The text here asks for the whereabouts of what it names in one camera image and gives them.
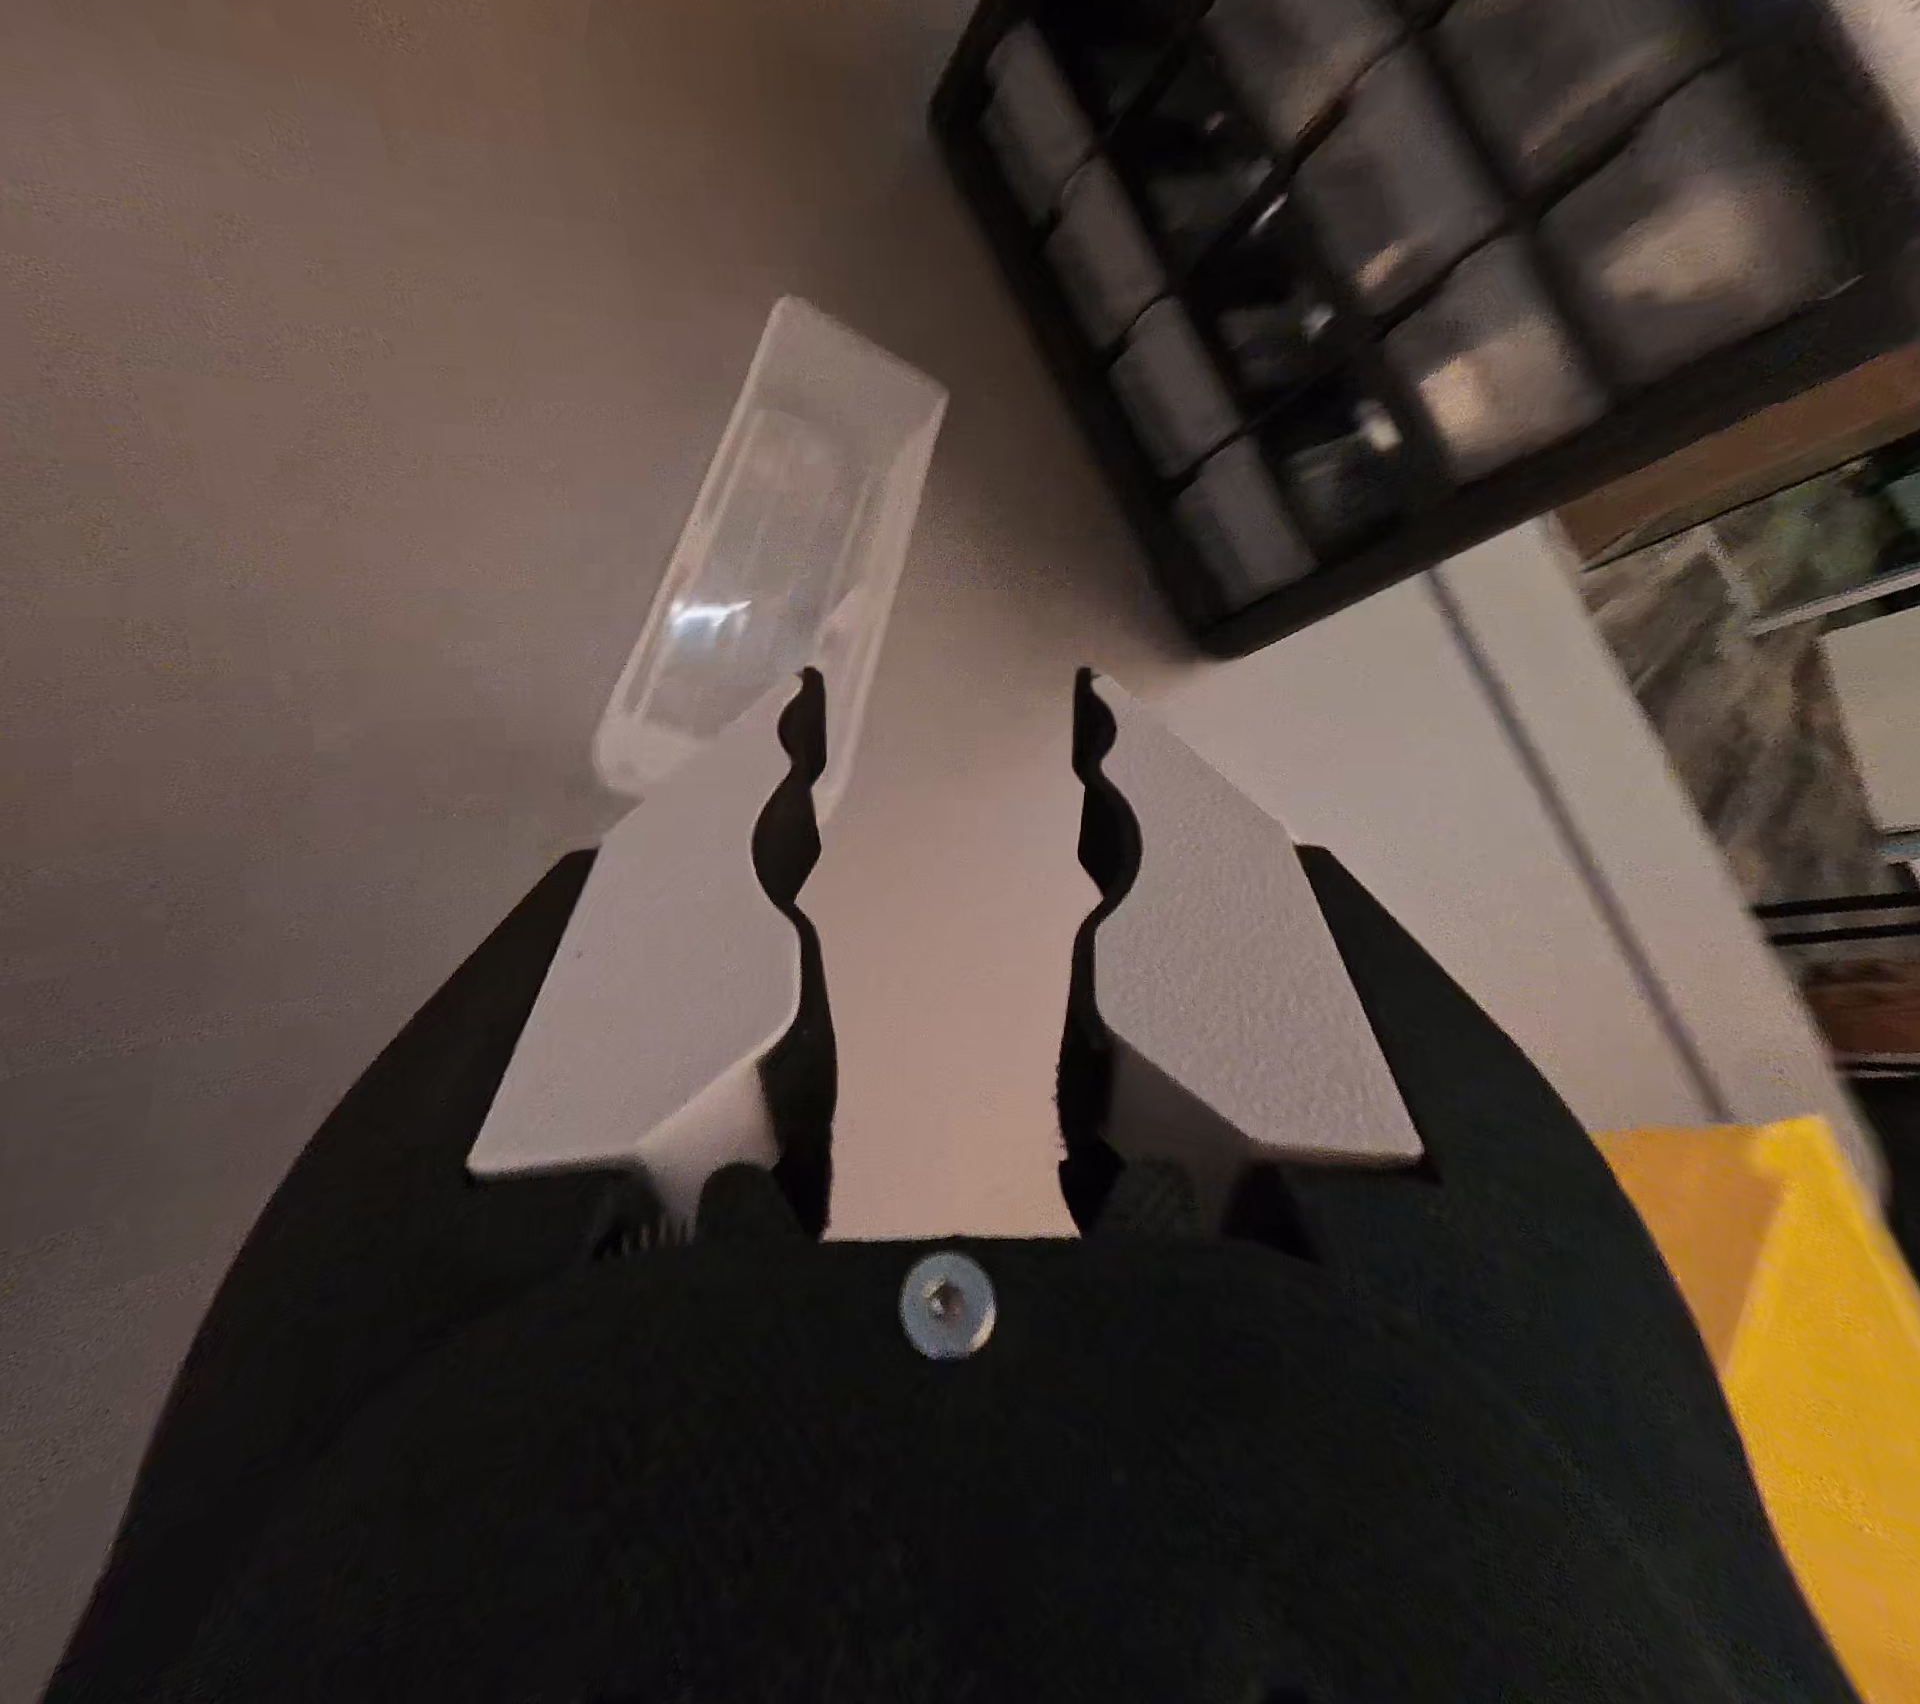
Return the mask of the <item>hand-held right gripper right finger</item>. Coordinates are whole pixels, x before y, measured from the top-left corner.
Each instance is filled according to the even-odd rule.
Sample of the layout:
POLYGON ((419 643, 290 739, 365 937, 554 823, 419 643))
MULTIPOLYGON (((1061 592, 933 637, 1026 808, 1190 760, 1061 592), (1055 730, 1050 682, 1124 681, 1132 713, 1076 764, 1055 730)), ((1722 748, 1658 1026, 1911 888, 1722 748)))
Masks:
POLYGON ((1224 1227, 1277 1167, 1404 1172, 1423 1144, 1281 823, 1106 673, 1070 699, 1076 863, 1060 1184, 1091 1233, 1140 1165, 1224 1227))

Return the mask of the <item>yellow plastic bin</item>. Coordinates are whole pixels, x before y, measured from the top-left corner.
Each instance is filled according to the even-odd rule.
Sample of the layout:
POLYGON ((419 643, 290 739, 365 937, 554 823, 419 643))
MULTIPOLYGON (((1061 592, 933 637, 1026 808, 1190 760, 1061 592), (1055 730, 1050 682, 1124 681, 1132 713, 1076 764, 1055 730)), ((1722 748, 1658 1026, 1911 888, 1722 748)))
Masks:
POLYGON ((1817 1117, 1597 1132, 1855 1692, 1918 1699, 1918 1301, 1817 1117))

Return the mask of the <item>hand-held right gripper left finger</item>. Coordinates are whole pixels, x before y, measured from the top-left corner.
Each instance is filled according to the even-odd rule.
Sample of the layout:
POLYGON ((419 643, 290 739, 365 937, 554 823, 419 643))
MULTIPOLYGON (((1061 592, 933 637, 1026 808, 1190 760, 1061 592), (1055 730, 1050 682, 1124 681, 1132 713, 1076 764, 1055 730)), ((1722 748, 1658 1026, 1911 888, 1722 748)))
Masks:
POLYGON ((766 1077, 803 1018, 824 762, 824 681, 803 669, 603 834, 467 1148, 473 1181, 634 1174, 690 1231, 718 1170, 780 1163, 766 1077))

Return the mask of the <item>single clear plastic drawer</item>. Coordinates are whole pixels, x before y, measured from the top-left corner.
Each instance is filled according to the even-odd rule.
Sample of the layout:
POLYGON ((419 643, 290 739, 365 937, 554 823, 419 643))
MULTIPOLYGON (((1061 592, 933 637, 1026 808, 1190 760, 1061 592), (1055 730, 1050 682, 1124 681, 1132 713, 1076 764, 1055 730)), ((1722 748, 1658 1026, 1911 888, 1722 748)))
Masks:
POLYGON ((948 390, 800 297, 758 339, 635 645, 591 735, 643 800, 773 688, 825 688, 827 818, 852 783, 948 390))

